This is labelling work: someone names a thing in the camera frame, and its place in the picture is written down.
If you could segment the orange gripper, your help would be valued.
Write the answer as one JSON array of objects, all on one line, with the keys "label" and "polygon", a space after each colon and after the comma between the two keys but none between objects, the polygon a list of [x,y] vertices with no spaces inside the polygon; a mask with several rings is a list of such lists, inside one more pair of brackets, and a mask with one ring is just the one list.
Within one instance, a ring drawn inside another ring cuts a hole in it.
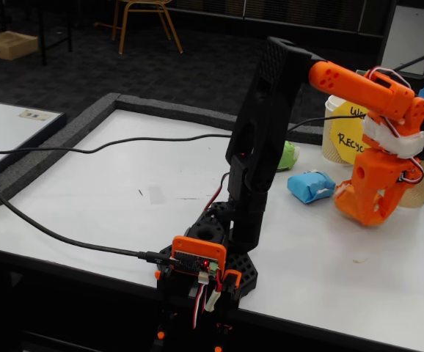
[{"label": "orange gripper", "polygon": [[[366,149],[354,163],[354,185],[346,183],[343,212],[362,225],[382,224],[397,208],[405,184],[420,183],[424,170],[418,158],[399,158],[376,148]],[[387,188],[384,195],[365,192],[362,188]]]}]

